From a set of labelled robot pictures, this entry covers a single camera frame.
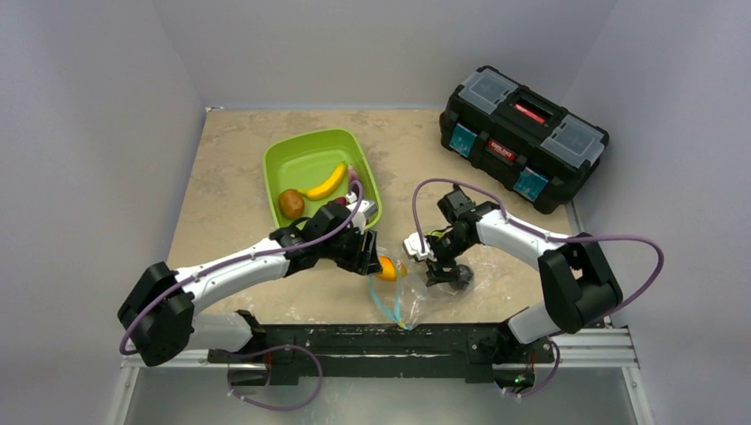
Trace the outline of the orange fake mango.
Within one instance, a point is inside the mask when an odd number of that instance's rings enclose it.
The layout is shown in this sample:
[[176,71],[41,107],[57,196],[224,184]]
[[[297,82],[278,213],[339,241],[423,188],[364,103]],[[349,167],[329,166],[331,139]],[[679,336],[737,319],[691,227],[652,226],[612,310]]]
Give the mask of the orange fake mango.
[[375,278],[377,279],[385,282],[397,282],[408,275],[406,266],[399,260],[379,254],[378,261],[381,271],[375,274]]

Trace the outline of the yellow fake banana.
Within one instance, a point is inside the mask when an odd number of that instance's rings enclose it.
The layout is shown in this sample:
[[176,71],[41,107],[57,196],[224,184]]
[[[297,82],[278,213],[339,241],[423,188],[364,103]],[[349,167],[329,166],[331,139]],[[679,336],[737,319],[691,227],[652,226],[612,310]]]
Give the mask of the yellow fake banana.
[[299,193],[309,200],[322,200],[330,196],[341,185],[347,175],[348,165],[342,161],[335,166],[324,182],[311,189],[301,189]]

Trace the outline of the clear zip top bag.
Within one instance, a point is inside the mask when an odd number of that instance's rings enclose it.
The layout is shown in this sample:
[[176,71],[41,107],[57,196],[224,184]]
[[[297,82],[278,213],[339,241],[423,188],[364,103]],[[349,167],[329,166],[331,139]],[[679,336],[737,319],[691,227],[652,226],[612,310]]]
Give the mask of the clear zip top bag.
[[377,252],[401,261],[408,275],[397,282],[385,282],[374,275],[368,277],[366,294],[373,319],[413,330],[427,323],[500,321],[506,313],[504,275],[478,258],[459,257],[458,262],[469,266],[475,275],[464,291],[457,291],[447,283],[427,287],[427,266],[413,262],[404,253],[385,247],[379,247]]

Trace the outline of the purple fake eggplant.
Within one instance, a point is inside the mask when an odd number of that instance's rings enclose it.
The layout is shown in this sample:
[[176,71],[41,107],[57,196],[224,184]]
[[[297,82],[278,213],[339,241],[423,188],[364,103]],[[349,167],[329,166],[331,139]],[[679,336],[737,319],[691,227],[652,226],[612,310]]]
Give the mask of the purple fake eggplant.
[[348,173],[348,183],[347,187],[350,188],[355,182],[358,182],[360,180],[359,173],[356,169],[356,167],[352,164],[350,164],[347,167],[347,173]]

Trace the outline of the brown fake kiwi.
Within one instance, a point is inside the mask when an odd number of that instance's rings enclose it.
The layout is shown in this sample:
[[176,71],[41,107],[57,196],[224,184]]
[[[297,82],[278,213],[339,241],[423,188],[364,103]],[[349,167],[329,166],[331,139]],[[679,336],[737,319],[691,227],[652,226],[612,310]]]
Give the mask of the brown fake kiwi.
[[278,205],[283,217],[296,220],[305,211],[305,198],[296,189],[286,189],[279,195]]

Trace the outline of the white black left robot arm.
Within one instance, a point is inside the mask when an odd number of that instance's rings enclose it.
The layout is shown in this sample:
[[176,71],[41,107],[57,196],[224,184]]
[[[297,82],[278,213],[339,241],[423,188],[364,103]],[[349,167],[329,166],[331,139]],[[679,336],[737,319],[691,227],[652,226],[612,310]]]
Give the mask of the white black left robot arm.
[[117,312],[125,329],[120,353],[137,354],[149,367],[200,348],[232,352],[243,362],[258,359],[264,338],[252,330],[249,314],[218,318],[225,332],[211,331],[204,338],[201,326],[213,325],[206,308],[254,285],[311,269],[322,259],[350,273],[380,273],[376,232],[367,228],[377,211],[370,200],[329,202],[312,217],[294,220],[224,258],[178,269],[163,261],[146,267]]

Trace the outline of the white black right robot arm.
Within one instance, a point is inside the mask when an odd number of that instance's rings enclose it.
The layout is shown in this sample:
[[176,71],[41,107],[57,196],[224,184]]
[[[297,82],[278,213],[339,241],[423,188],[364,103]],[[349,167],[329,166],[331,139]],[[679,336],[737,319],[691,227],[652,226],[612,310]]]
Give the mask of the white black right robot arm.
[[456,281],[456,259],[475,245],[499,249],[538,271],[543,299],[506,322],[497,347],[518,360],[532,342],[556,332],[574,334],[619,306],[623,293],[599,244],[582,234],[573,242],[518,220],[493,202],[476,204],[459,186],[437,201],[449,224],[439,236],[417,232],[404,247],[428,266],[429,285]]

